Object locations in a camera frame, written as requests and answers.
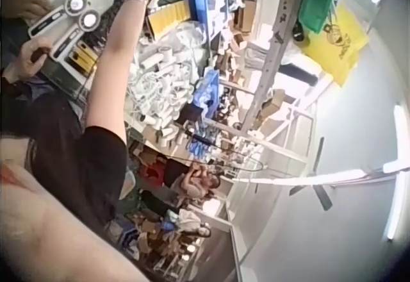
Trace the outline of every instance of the finger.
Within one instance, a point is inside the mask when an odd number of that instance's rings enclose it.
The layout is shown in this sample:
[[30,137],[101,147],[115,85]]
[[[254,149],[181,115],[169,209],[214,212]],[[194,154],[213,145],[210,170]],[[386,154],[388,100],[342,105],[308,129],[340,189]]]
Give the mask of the finger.
[[43,54],[30,68],[30,74],[34,76],[44,65],[47,55]]
[[38,19],[38,16],[29,12],[29,11],[25,11],[22,12],[19,17],[24,18],[24,19],[29,19],[31,21],[36,21]]
[[37,18],[46,16],[47,13],[49,12],[42,6],[35,4],[35,3],[30,3],[27,7],[27,11],[37,15]]
[[32,3],[35,3],[39,6],[41,6],[43,9],[46,11],[50,12],[53,10],[53,6],[50,3],[50,0],[30,0]]

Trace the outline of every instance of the ceiling fan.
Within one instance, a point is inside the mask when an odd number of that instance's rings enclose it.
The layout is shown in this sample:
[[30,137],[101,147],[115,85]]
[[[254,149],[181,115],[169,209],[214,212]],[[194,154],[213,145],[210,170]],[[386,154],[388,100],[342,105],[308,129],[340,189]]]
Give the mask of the ceiling fan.
[[[309,176],[316,176],[316,170],[318,168],[318,164],[319,164],[319,159],[320,159],[320,155],[322,154],[322,149],[323,149],[323,143],[325,141],[325,138],[322,137],[320,138],[319,141],[319,148],[318,148],[318,152],[316,154],[316,160],[315,160],[315,164],[313,165],[313,170],[312,173],[309,174]],[[290,191],[289,191],[289,195],[294,195],[297,192],[301,191],[303,188],[305,188],[307,186],[294,186]],[[312,185],[313,189],[316,192],[316,195],[319,198],[320,204],[322,204],[322,207],[325,211],[330,210],[333,206],[333,203],[330,199],[330,197],[327,195],[327,192],[325,191],[325,188],[323,188],[322,185]]]

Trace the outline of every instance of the skin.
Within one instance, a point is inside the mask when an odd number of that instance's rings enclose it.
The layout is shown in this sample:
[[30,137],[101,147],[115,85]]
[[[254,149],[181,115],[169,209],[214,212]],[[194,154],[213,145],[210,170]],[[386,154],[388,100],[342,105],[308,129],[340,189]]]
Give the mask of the skin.
[[[124,99],[129,66],[144,21],[146,4],[126,1],[111,27],[92,85],[87,126],[100,126],[126,141]],[[29,60],[40,38],[24,44],[18,60],[5,73],[11,81],[35,74],[44,63]],[[1,254],[26,281],[148,281],[13,161],[1,162]]]

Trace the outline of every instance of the cardboard box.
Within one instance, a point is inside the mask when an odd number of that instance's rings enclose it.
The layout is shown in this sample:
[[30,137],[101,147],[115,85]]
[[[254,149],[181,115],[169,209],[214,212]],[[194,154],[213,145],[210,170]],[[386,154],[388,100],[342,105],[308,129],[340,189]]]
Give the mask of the cardboard box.
[[235,28],[244,33],[252,32],[254,24],[257,0],[242,0],[245,3],[244,8],[239,8],[236,11],[234,24]]
[[278,112],[281,109],[285,97],[286,93],[284,90],[275,90],[273,98],[268,104],[265,104],[258,113],[252,128],[258,130],[262,126],[263,122],[269,118],[269,116],[273,115],[275,112]]

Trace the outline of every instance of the electronic device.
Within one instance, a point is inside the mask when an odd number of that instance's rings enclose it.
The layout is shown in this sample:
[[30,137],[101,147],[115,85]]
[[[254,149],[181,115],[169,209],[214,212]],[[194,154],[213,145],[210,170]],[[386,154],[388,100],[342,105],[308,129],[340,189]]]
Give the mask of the electronic device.
[[79,17],[75,23],[53,46],[50,57],[54,61],[60,61],[65,58],[74,44],[86,32],[97,29],[100,23],[100,14],[96,10],[87,10]]

